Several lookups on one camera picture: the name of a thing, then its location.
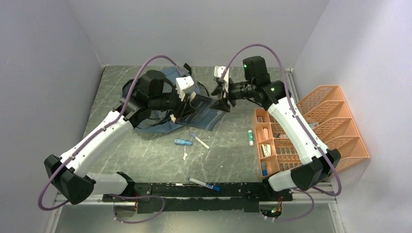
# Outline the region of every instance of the glue stick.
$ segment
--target glue stick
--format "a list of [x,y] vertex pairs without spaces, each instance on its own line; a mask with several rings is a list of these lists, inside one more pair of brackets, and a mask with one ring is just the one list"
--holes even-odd
[[249,134],[249,146],[252,147],[252,146],[253,146],[253,134],[252,134],[252,131],[249,130],[247,133]]

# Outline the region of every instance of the blue marker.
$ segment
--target blue marker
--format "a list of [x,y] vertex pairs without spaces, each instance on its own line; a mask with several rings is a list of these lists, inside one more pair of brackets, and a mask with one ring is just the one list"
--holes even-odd
[[212,185],[210,183],[205,183],[205,182],[202,182],[202,181],[198,181],[198,180],[190,178],[190,177],[188,178],[188,181],[196,183],[196,184],[201,185],[201,186],[206,187],[206,188],[213,189],[213,190],[218,191],[218,192],[220,191],[220,187]]
[[175,139],[174,143],[176,145],[179,145],[179,146],[191,146],[191,145],[193,145],[192,141],[188,141],[188,140],[185,140],[185,139],[179,139],[179,138]]

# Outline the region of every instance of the white arm segment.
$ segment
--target white arm segment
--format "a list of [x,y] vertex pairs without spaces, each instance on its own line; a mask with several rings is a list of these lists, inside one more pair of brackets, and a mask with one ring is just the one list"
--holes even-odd
[[[74,153],[76,148],[83,144],[87,138],[107,123],[115,120],[118,116],[119,112],[117,111],[109,112],[106,118],[81,142],[61,155],[61,161],[68,159]],[[102,151],[104,151],[118,137],[124,135],[127,131],[132,129],[132,124],[129,121],[124,121],[121,117],[118,122],[108,127],[105,131],[100,132],[81,151],[79,151],[79,154],[76,155],[75,159],[67,164],[67,168],[74,168],[74,174],[84,177],[89,172],[94,162],[102,155]]]
[[[220,78],[224,72],[224,69],[226,69],[226,67],[215,66],[215,78]],[[223,88],[226,91],[226,93],[229,93],[229,68],[227,69],[227,72],[223,77]]]
[[[307,130],[310,132],[313,138],[315,138],[316,143],[318,144],[316,147],[320,147],[324,152],[326,152],[327,146],[316,136],[303,116],[301,116],[293,98],[291,98],[291,101],[293,108],[296,111],[296,116],[299,116]],[[308,135],[303,130],[302,126],[299,124],[296,118],[293,117],[293,113],[290,110],[290,106],[286,97],[280,99],[278,104],[273,103],[269,107],[268,112],[277,120],[282,129],[288,135],[299,155],[299,160],[303,165],[312,162],[312,157],[320,158],[322,156],[318,149],[315,150],[314,144],[309,139]],[[296,184],[293,182],[291,177],[291,170],[276,173],[275,175],[271,176],[268,181],[274,191],[281,191],[284,189],[296,187]]]
[[121,194],[127,186],[127,181],[119,174],[95,174],[87,176],[96,181],[93,192],[90,195]]
[[[305,119],[297,109],[293,98],[291,98],[291,101],[293,108],[296,111],[296,115],[299,116],[306,129],[310,132],[313,138],[315,138],[316,143],[318,144],[316,147],[320,147],[324,152],[326,152],[327,145],[325,145],[325,143],[323,143],[310,128],[309,124],[305,121]],[[312,162],[312,157],[320,158],[322,156],[317,148],[315,150],[315,145],[312,143],[306,132],[302,129],[302,126],[299,124],[296,118],[293,117],[293,112],[290,110],[286,97],[280,99],[278,104],[273,103],[269,107],[268,112],[277,120],[282,129],[288,135],[289,139],[292,141],[292,144],[295,147],[296,152],[299,155],[299,160],[300,162],[302,162],[302,164],[305,165]]]

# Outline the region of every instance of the blue usb stick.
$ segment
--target blue usb stick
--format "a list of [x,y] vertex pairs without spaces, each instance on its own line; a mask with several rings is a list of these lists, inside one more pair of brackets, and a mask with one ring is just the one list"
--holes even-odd
[[174,143],[176,145],[179,145],[179,146],[191,146],[191,145],[193,145],[192,141],[188,141],[188,140],[185,140],[185,139],[178,139],[178,138],[174,140]]

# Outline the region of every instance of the small bottle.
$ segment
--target small bottle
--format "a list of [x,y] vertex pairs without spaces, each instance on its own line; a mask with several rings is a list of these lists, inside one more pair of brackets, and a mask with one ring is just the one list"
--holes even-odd
[[263,176],[268,175],[268,171],[266,170],[266,163],[265,162],[262,163],[262,175]]

